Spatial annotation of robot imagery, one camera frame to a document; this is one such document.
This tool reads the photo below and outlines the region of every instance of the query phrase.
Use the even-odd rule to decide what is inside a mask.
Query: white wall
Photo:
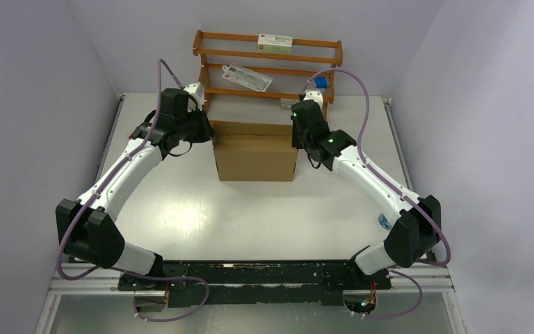
[[[0,333],[34,332],[54,209],[94,180],[117,103],[66,1],[0,1]]]
[[[534,0],[445,0],[394,95],[470,333],[534,333]]]
[[[162,56],[182,81],[196,80],[198,29],[342,40],[343,66],[370,94],[390,96],[443,0],[69,0],[120,92],[155,90],[151,63]],[[360,94],[339,75],[337,94]]]

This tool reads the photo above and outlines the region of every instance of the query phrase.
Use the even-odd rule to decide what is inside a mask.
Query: cardboard box
[[[257,51],[266,54],[291,54],[293,38],[289,36],[259,34]]]
[[[220,181],[293,181],[291,125],[212,122]]]

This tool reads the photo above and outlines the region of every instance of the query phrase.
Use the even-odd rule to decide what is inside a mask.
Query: table
[[[151,94],[129,94],[115,126],[103,170],[120,156],[127,137],[155,108]],[[364,135],[366,153],[401,183],[404,172],[379,97],[373,97]],[[278,101],[217,96],[210,119],[291,124]],[[331,129],[357,138],[363,97],[339,97]],[[175,148],[184,152],[187,144]],[[165,260],[346,259],[387,231],[380,210],[352,184],[313,169],[300,151],[293,182],[220,182],[210,142],[168,157],[138,186],[115,222],[125,239]]]
[[[154,94],[124,96],[100,172],[121,154],[128,135],[155,108],[155,101]],[[405,184],[391,118],[381,98],[372,97],[371,103],[364,150]],[[219,96],[212,100],[209,117],[289,124],[289,111],[279,110],[278,105],[275,100]],[[344,129],[357,138],[364,98],[337,97],[328,115],[331,129]],[[187,147],[182,145],[174,153]],[[140,183],[116,221],[128,242],[166,260],[322,260],[349,258],[385,233],[372,203],[336,174],[325,168],[314,170],[302,151],[293,182],[219,182],[212,149],[211,143],[197,144],[180,158],[168,157]],[[67,267],[71,273],[84,270],[84,265]],[[417,264],[405,272],[423,286],[422,306],[406,317],[365,320],[366,324],[351,318],[343,307],[303,303],[208,305],[177,323],[151,325],[131,316],[131,298],[126,296],[133,292],[115,291],[118,273],[99,270],[78,282],[55,275],[36,333],[49,333],[50,328],[52,333],[78,333],[87,328],[93,333],[142,329],[151,333],[168,329],[176,333],[330,333],[376,328],[402,333],[413,327],[426,333],[460,333],[447,269]],[[411,283],[393,277],[392,285],[395,289],[381,292],[377,314],[397,312],[416,301]],[[153,316],[180,312],[184,311],[170,309]]]

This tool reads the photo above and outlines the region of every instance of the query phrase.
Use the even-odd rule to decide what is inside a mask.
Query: cable connector
[[[369,159],[365,159],[365,161],[361,161],[361,167],[365,169],[369,169],[369,165],[370,165]]]
[[[91,191],[91,195],[94,195],[96,199],[100,199],[101,198],[101,193],[98,193],[97,189],[93,189]]]

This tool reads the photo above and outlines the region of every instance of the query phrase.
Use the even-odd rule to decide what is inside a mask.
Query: white box
[[[293,38],[290,36],[259,34],[257,51],[266,54],[291,54]]]

